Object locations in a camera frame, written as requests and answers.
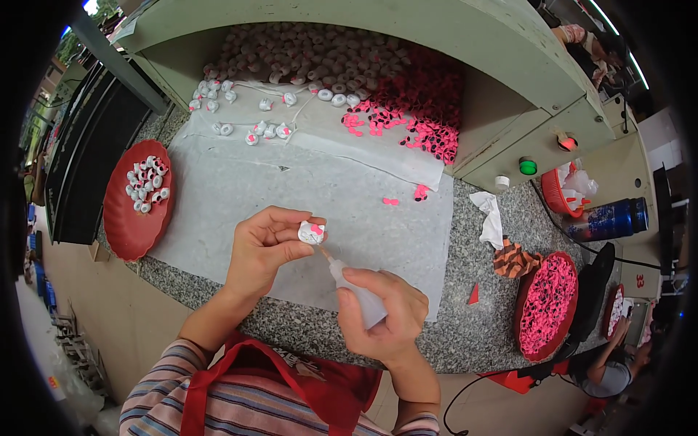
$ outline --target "red apron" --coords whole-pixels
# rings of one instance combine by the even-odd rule
[[[329,425],[330,436],[351,435],[359,414],[369,409],[376,396],[381,373],[371,368],[297,356],[281,348],[272,349],[235,331],[225,343],[225,355],[210,369],[192,376],[180,435],[204,435],[208,387],[224,374],[259,375],[286,383]]]

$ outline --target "crumpled tissue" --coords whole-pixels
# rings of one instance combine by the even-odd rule
[[[482,191],[470,194],[470,200],[481,211],[487,214],[482,223],[480,242],[489,242],[495,250],[504,248],[502,237],[502,218],[497,206],[497,197],[494,194]]]

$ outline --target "brown patterned cloth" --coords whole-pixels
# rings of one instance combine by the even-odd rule
[[[540,253],[531,255],[523,251],[517,243],[512,243],[508,236],[503,238],[504,248],[494,252],[494,272],[508,278],[519,278],[537,266],[543,260]]]

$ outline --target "granite countertop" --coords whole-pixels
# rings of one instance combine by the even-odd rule
[[[168,146],[188,114],[171,107],[166,115],[151,115],[136,142],[156,138]],[[417,345],[437,373],[481,373],[530,366],[517,350],[512,329],[514,302],[519,281],[498,276],[493,270],[494,250],[478,240],[484,214],[470,202],[468,195],[479,191],[461,180],[454,181],[453,221],[449,257],[438,321],[426,323]],[[524,250],[548,255],[565,251],[577,270],[589,262],[589,254],[563,236],[550,222],[529,183],[515,186],[497,196],[504,233]],[[103,227],[98,240],[109,248]],[[604,243],[590,243],[595,250]],[[150,256],[127,262],[141,278],[192,309],[208,301],[220,288],[218,283],[194,276]],[[620,280],[616,262],[607,294]],[[479,303],[468,305],[475,284],[479,285]],[[601,317],[582,352],[605,342],[599,336]],[[352,354],[344,346],[336,313],[287,301],[263,298],[240,326],[244,333],[266,343],[302,354],[364,366],[378,362]]]

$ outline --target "red plastic plate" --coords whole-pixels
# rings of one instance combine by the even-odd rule
[[[157,156],[170,168],[163,176],[163,187],[170,188],[170,196],[150,212],[133,210],[133,200],[126,195],[126,173],[133,170],[133,163]],[[112,252],[121,260],[133,262],[145,256],[163,236],[170,222],[175,204],[175,178],[168,151],[156,140],[134,144],[121,157],[112,172],[104,196],[104,232]]]
[[[606,302],[606,310],[604,311],[604,320],[601,323],[601,336],[608,340],[611,340],[611,338],[616,332],[616,328],[618,327],[618,323],[616,323],[616,325],[613,327],[613,331],[611,332],[611,334],[608,334],[609,323],[611,322],[611,315],[613,313],[613,302],[616,299],[616,294],[618,293],[618,290],[621,291],[621,298],[625,298],[625,287],[623,285],[618,285],[616,289],[609,292],[609,298]]]
[[[556,251],[552,253],[549,257],[559,256],[566,260],[570,265],[572,265],[572,271],[574,272],[574,277],[577,277],[577,268],[574,265],[574,261],[564,251]],[[526,299],[528,298],[528,288],[533,284],[535,279],[535,274],[540,269],[537,266],[533,271],[521,277],[519,281],[519,295],[517,296],[517,306],[514,309],[514,337],[516,338],[517,345],[519,346],[519,351],[523,354],[526,360],[538,363],[547,359],[551,354],[555,352],[556,349],[563,343],[567,332],[570,330],[570,325],[572,324],[572,318],[574,318],[574,312],[577,310],[577,297],[579,296],[579,282],[574,284],[574,294],[570,300],[570,304],[567,306],[567,313],[565,314],[565,320],[560,323],[560,328],[558,329],[552,340],[548,342],[543,348],[540,349],[538,353],[527,354],[521,349],[521,343],[519,342],[519,336],[521,334],[521,317],[524,316],[524,306],[526,304]]]

